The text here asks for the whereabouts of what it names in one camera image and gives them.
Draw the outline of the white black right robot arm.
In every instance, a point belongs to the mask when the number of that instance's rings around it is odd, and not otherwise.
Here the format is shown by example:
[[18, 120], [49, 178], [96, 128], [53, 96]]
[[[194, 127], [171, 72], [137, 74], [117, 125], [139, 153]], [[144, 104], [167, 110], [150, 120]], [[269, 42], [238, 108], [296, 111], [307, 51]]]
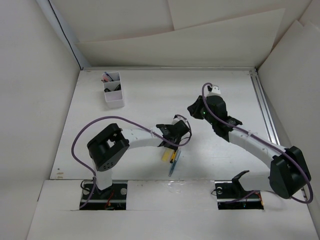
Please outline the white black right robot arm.
[[218, 95], [200, 95], [187, 110], [193, 118], [206, 120], [217, 136], [246, 150], [268, 167], [269, 173], [261, 180], [241, 179], [248, 173], [247, 170], [232, 178], [234, 202], [259, 191], [272, 191], [283, 199], [293, 199], [294, 194], [304, 186], [309, 190], [307, 203], [313, 200], [312, 178], [304, 155], [298, 147], [288, 148], [273, 144], [245, 129], [240, 120], [228, 114], [225, 101]]

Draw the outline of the blue clear gel pen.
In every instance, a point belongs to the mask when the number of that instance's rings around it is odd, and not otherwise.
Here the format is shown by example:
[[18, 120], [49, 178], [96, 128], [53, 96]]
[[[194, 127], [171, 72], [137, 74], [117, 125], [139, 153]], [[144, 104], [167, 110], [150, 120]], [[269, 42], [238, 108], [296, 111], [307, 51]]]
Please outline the blue clear gel pen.
[[110, 79], [110, 81], [114, 82], [113, 78], [107, 72], [104, 72], [104, 74]]

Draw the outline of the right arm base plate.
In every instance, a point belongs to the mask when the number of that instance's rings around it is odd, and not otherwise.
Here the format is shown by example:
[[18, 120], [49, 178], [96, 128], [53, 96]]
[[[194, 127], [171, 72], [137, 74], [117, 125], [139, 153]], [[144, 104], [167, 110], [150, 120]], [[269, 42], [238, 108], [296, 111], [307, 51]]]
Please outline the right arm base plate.
[[258, 190], [244, 190], [239, 184], [231, 180], [217, 180], [214, 182], [217, 207], [219, 210], [263, 210], [262, 196]]

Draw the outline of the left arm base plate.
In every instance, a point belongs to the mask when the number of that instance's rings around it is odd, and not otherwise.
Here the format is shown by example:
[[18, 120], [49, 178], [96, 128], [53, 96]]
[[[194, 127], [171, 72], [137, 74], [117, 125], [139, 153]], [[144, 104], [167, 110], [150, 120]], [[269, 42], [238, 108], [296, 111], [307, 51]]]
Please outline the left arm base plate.
[[127, 207], [127, 181], [115, 181], [112, 186], [100, 190], [95, 187], [93, 194], [93, 182], [83, 180], [80, 184], [82, 193], [79, 209], [82, 211], [124, 211]]

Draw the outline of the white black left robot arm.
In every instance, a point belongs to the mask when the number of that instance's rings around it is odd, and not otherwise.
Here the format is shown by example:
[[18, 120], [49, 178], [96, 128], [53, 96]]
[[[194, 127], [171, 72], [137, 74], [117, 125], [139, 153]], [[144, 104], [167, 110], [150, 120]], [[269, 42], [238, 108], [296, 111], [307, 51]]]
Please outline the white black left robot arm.
[[157, 124], [149, 129], [125, 129], [111, 123], [87, 144], [96, 174], [94, 192], [100, 198], [111, 194], [112, 168], [129, 149], [165, 147], [176, 150], [182, 138], [190, 134], [191, 126], [186, 119], [175, 116], [171, 124]]

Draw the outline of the black marker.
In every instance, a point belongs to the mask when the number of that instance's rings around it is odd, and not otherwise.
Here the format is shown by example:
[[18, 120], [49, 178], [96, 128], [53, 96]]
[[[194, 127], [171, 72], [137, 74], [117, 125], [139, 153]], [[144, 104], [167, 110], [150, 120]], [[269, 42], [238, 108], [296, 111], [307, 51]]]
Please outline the black marker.
[[114, 91], [120, 91], [121, 90], [121, 85], [119, 84], [115, 89]]

